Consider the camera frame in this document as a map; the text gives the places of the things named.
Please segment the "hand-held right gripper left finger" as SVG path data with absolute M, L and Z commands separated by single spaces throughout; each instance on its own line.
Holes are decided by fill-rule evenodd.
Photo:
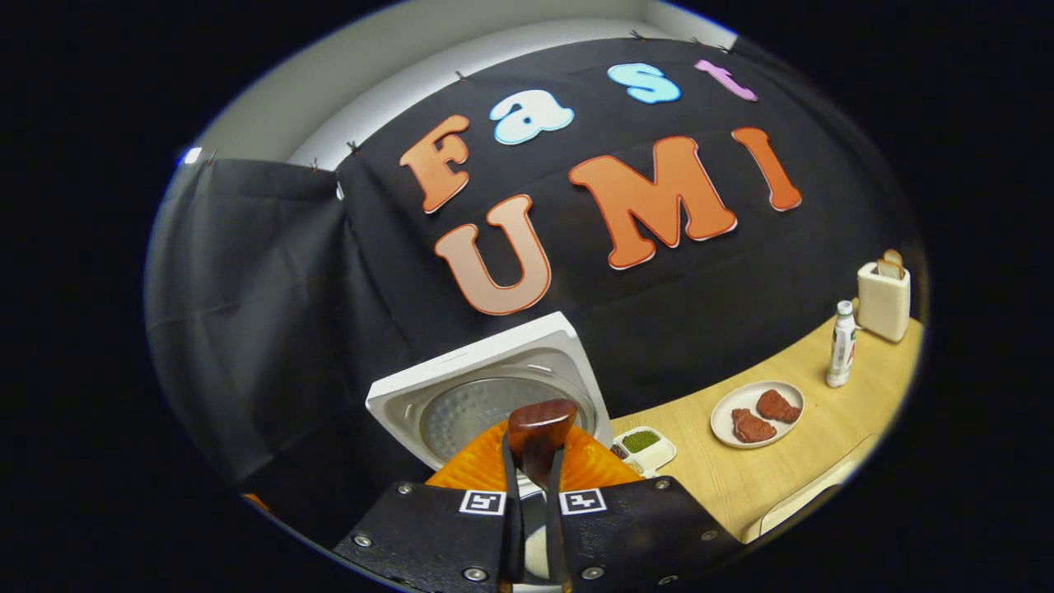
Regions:
M 391 485 L 333 552 L 407 590 L 510 590 L 525 537 L 506 428 L 486 429 L 428 482 Z

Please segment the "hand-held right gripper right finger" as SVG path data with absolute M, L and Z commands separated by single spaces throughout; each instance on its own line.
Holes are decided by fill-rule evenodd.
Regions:
M 553 459 L 547 530 L 565 592 L 685 592 L 742 553 L 677 479 L 637 475 L 578 427 Z

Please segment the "brown wooden spoon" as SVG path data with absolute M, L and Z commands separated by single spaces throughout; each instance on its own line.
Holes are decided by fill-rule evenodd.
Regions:
M 513 410 L 507 420 L 506 442 L 516 469 L 543 492 L 548 492 L 557 451 L 575 427 L 575 401 L 554 399 Z

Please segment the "white rice cooker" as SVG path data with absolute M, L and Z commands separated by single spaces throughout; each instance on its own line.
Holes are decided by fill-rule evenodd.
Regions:
M 613 443 L 609 410 L 575 328 L 561 312 L 458 347 L 375 381 L 365 406 L 384 429 L 441 469 L 518 408 L 575 402 L 575 424 Z

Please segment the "white divided bean dish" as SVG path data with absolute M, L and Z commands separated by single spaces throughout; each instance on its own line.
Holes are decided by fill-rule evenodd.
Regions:
M 670 439 L 652 427 L 635 427 L 618 435 L 610 451 L 640 476 L 651 479 L 663 466 L 674 461 L 678 450 Z

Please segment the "cream round plate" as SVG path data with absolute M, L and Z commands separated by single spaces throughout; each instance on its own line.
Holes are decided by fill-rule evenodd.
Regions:
M 779 393 L 783 395 L 788 402 L 790 402 L 790 406 L 801 408 L 801 415 L 793 424 L 764 419 L 757 412 L 756 406 L 760 395 L 763 394 L 765 390 L 770 390 L 770 388 L 772 390 L 779 391 Z M 730 416 L 731 409 L 749 409 L 753 414 L 756 414 L 756 416 L 768 421 L 768 423 L 775 427 L 777 429 L 777 435 L 768 441 L 760 443 L 744 444 L 738 442 L 733 435 L 733 419 Z M 717 406 L 715 406 L 711 414 L 711 430 L 716 439 L 724 444 L 733 446 L 734 448 L 761 448 L 779 442 L 779 440 L 786 436 L 788 432 L 793 431 L 795 424 L 798 424 L 804 416 L 804 410 L 805 398 L 802 391 L 799 390 L 797 386 L 790 386 L 790 383 L 783 381 L 758 381 L 735 388 L 729 394 L 721 399 Z

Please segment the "brown meat piece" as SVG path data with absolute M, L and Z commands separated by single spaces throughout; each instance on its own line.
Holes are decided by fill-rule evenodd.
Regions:
M 733 435 L 744 444 L 760 443 L 774 438 L 778 431 L 749 409 L 731 409 Z
M 772 388 L 760 395 L 756 409 L 762 418 L 787 424 L 793 424 L 801 415 L 801 408 L 790 406 L 779 391 Z

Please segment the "white drink bottle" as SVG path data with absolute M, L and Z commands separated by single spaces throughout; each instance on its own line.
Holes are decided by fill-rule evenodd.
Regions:
M 839 301 L 832 331 L 832 348 L 827 371 L 831 388 L 846 386 L 853 367 L 857 342 L 857 324 L 851 301 Z

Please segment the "white toaster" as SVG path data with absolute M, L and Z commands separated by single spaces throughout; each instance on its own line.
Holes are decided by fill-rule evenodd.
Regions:
M 912 277 L 903 268 L 899 268 L 896 278 L 879 273 L 879 268 L 885 265 L 883 260 L 872 260 L 859 266 L 856 320 L 870 333 L 898 343 L 910 325 Z

